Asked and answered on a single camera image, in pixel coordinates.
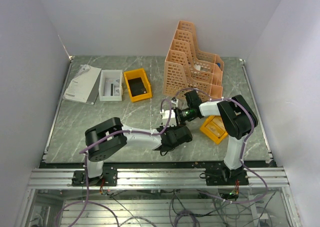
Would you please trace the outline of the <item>peach plastic file organizer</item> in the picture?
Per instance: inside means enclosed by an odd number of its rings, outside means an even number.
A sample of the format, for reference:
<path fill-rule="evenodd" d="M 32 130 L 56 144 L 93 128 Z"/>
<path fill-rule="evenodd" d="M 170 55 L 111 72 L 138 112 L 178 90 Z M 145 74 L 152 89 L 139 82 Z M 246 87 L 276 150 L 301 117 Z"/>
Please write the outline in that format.
<path fill-rule="evenodd" d="M 194 23 L 180 20 L 164 61 L 163 94 L 184 99 L 184 88 L 203 91 L 199 96 L 220 99 L 224 62 L 217 54 L 199 49 Z"/>

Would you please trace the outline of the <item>yellow bin with black item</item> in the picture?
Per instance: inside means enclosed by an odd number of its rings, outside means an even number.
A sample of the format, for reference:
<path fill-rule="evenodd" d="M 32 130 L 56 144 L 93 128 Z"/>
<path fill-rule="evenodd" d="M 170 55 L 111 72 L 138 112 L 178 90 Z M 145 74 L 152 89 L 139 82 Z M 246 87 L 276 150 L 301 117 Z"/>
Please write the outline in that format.
<path fill-rule="evenodd" d="M 144 68 L 125 71 L 123 76 L 132 103 L 153 97 L 151 84 Z"/>

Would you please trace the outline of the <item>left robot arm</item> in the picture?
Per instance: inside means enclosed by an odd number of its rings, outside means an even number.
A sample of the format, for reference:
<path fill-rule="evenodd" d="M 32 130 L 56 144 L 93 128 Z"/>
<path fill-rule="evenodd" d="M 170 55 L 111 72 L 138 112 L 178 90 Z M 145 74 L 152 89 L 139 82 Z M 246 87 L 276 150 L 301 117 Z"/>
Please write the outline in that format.
<path fill-rule="evenodd" d="M 87 129 L 84 135 L 86 149 L 80 153 L 85 154 L 84 179 L 91 186 L 101 182 L 104 161 L 124 147 L 147 148 L 165 154 L 193 140 L 191 131 L 185 125 L 160 125 L 147 130 L 122 124 L 118 117 Z"/>

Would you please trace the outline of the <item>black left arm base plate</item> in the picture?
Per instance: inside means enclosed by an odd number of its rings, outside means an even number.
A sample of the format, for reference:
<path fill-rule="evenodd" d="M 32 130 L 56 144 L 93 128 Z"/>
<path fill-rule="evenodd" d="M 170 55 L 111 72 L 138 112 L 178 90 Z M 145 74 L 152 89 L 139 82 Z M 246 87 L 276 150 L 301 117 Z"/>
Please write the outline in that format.
<path fill-rule="evenodd" d="M 115 187 L 118 181 L 118 171 L 112 166 L 103 166 L 102 174 L 89 178 L 89 187 Z M 87 185 L 86 176 L 84 170 L 76 170 L 71 178 L 71 185 L 73 187 L 85 187 Z"/>

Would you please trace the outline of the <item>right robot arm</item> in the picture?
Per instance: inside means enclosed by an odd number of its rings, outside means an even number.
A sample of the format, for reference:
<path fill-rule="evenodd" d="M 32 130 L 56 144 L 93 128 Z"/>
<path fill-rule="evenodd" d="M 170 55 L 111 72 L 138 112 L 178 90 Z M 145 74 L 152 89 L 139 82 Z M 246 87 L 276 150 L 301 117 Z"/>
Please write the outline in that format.
<path fill-rule="evenodd" d="M 228 134 L 226 155 L 223 159 L 221 181 L 233 184 L 244 168 L 244 152 L 247 140 L 258 125 L 258 118 L 242 95 L 203 102 L 196 89 L 186 92 L 188 108 L 174 108 L 176 122 L 184 124 L 196 118 L 220 116 Z"/>

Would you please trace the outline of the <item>yellow bin with boxes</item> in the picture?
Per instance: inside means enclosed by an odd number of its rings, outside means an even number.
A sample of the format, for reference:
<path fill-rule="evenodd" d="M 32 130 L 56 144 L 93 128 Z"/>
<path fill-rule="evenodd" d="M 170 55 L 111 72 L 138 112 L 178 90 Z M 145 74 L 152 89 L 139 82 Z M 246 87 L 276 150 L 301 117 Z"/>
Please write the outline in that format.
<path fill-rule="evenodd" d="M 217 145 L 228 136 L 222 118 L 218 115 L 209 116 L 200 127 L 200 131 Z"/>

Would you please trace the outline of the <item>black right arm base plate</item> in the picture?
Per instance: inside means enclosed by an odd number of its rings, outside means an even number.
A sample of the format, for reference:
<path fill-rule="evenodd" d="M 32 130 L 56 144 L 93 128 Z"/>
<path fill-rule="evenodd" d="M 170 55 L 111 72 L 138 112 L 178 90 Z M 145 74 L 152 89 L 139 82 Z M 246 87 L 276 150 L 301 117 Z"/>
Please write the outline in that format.
<path fill-rule="evenodd" d="M 243 167 L 230 170 L 224 163 L 217 163 L 206 168 L 199 177 L 206 181 L 207 186 L 246 186 L 249 184 L 247 172 Z"/>

